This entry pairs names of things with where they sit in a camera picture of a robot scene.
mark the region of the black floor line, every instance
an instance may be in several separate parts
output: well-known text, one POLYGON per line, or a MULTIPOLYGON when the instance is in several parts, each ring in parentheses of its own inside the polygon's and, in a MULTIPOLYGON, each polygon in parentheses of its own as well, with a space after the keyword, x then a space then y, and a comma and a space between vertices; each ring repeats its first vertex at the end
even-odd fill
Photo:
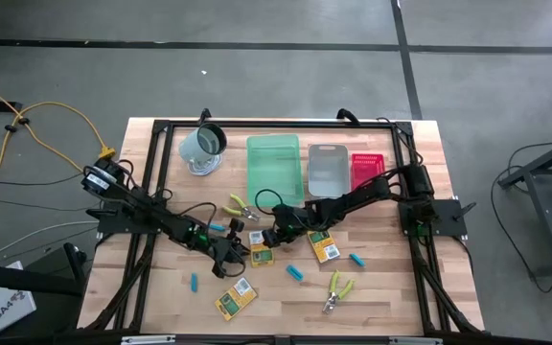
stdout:
POLYGON ((397 44, 355 43, 252 43, 252 42, 159 42, 121 40, 5 39, 0 47, 105 48, 105 49, 217 49, 281 51, 397 52, 397 44))
POLYGON ((409 45, 408 49, 412 53, 552 55, 552 47, 409 45))
MULTIPOLYGON (((216 50, 293 50, 344 52, 399 52, 400 44, 373 43, 263 43, 263 42, 159 42, 80 39, 0 38, 0 47, 106 48, 106 49, 216 49, 216 50)), ((530 54, 552 55, 552 47, 407 45, 408 53, 442 54, 530 54)))
POLYGON ((422 120, 421 105, 419 104, 419 95, 417 86, 414 82, 412 72, 412 61, 410 61, 410 52, 408 51, 408 41, 406 39, 405 28, 403 27, 402 11, 398 0, 391 0, 391 9, 393 10, 393 19, 395 20, 395 29, 400 43, 400 56, 402 57, 403 80, 408 94, 408 103, 410 104, 410 115, 412 120, 422 120))

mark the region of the small box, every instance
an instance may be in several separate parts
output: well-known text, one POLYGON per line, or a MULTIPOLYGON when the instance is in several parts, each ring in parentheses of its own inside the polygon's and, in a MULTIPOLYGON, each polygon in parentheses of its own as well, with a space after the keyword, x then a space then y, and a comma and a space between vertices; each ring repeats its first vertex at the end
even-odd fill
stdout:
POLYGON ((337 250, 329 231, 309 231, 308 239, 319 263, 323 264, 340 256, 340 251, 337 250))
POLYGON ((229 321, 256 297, 257 292, 253 287, 248 284, 245 278, 240 278, 234 286, 230 287, 215 301, 215 306, 217 306, 225 321, 229 321))
POLYGON ((264 245, 262 232, 251 231, 248 238, 250 241, 250 264, 253 267, 274 265, 274 252, 272 248, 264 245))
POLYGON ((351 155, 351 190, 379 173, 384 172, 382 154, 354 153, 351 155))

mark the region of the green plastic tray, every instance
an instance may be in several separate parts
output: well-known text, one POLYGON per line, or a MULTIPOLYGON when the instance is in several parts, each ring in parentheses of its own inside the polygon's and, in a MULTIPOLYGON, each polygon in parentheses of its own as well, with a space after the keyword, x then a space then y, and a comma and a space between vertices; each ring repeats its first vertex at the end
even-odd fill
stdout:
MULTIPOLYGON (((268 188, 278 193, 287 205, 304 200, 299 139, 295 134, 251 136, 246 139, 248 164, 248 202, 255 205, 255 195, 268 188)), ((276 195, 263 192, 255 206, 275 206, 276 195)))

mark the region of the wire cutter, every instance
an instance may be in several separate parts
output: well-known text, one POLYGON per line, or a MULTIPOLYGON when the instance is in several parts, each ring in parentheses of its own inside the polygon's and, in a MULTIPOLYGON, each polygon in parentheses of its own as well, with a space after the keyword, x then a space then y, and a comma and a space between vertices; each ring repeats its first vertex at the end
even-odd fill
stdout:
POLYGON ((227 206, 223 206, 222 209, 225 210, 226 213, 232 216, 244 217, 250 220, 259 221, 259 218, 260 218, 259 215, 250 211, 250 209, 248 209, 248 206, 246 206, 244 201, 242 201, 237 195, 229 195, 229 196, 232 199, 234 199, 236 202, 238 202, 238 205, 240 205, 241 210, 234 210, 227 206))
POLYGON ((332 280, 330 281, 330 297, 325 302, 325 307, 323 307, 323 313, 330 313, 335 307, 335 302, 341 300, 346 296, 347 293, 353 288, 355 279, 351 279, 346 283, 346 287, 342 289, 339 293, 335 293, 335 285, 337 285, 337 279, 340 276, 340 272, 337 270, 332 275, 332 280))

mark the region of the gray plastic tray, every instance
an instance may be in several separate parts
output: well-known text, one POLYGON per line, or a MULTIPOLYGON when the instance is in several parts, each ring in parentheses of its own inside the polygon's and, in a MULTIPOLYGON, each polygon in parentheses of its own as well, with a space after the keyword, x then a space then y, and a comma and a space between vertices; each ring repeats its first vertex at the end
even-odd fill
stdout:
POLYGON ((351 191, 349 151, 343 145, 310 145, 308 190, 313 196, 339 197, 351 191))

